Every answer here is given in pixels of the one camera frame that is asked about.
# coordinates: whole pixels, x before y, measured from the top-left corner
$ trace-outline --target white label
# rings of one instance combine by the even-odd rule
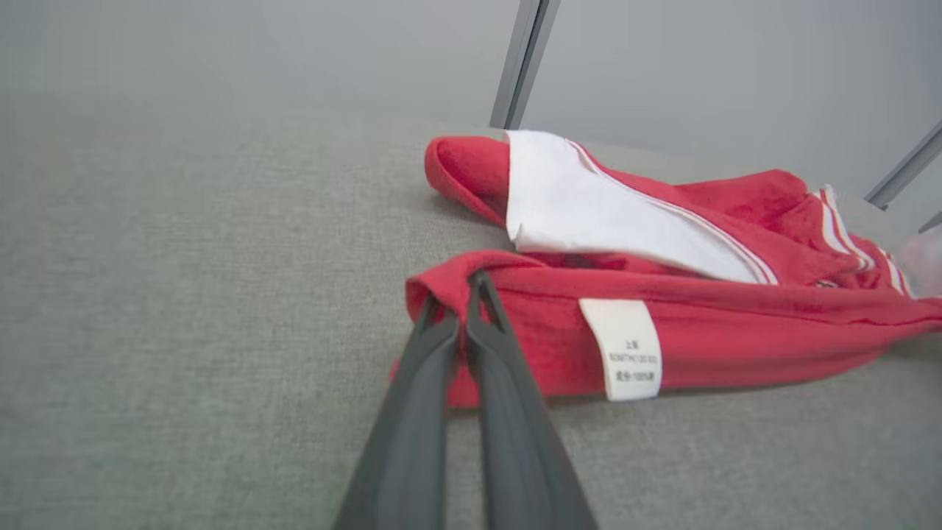
[[[644,302],[583,298],[579,307],[598,341],[609,400],[657,396],[660,341]]]

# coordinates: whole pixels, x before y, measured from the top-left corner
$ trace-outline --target white wall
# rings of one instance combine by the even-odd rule
[[[562,0],[522,126],[863,196],[940,120],[939,0]]]
[[[486,125],[511,0],[7,0],[0,89],[376,105]]]

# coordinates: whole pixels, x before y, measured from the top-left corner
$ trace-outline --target gray upholstery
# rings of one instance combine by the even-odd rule
[[[509,248],[426,185],[429,139],[469,133],[495,134],[2,96],[0,528],[328,527],[410,330],[403,280]],[[735,175],[594,152],[674,182]],[[604,528],[942,528],[939,345],[552,416]],[[478,423],[454,416],[448,527],[482,528]]]

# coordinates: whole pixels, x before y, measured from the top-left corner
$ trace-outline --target metal frame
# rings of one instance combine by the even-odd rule
[[[942,152],[942,122],[939,122],[932,132],[916,146],[916,149],[913,149],[893,168],[893,171],[880,181],[880,184],[877,184],[865,199],[876,207],[886,210],[890,201],[899,195],[900,191],[912,182],[940,152]]]
[[[560,1],[520,0],[491,112],[491,127],[515,129],[520,126]]]

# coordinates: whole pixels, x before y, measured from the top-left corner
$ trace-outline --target red cloth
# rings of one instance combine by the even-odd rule
[[[500,141],[440,138],[426,153],[426,176],[444,196],[503,225],[509,156]],[[467,277],[487,270],[547,396],[605,391],[601,356],[580,298],[645,301],[660,340],[663,389],[819,379],[872,360],[893,341],[942,329],[942,302],[901,294],[901,276],[894,284],[895,266],[876,245],[850,236],[872,260],[859,271],[865,259],[844,248],[848,243],[836,229],[832,242],[825,240],[828,202],[807,193],[794,175],[771,171],[670,186],[603,170],[718,226],[768,263],[780,285],[705,279],[631,255],[480,251],[410,278],[410,316],[416,318],[432,292],[464,321]],[[841,250],[834,238],[843,241]],[[477,387],[461,366],[449,403],[474,406],[477,400]]]

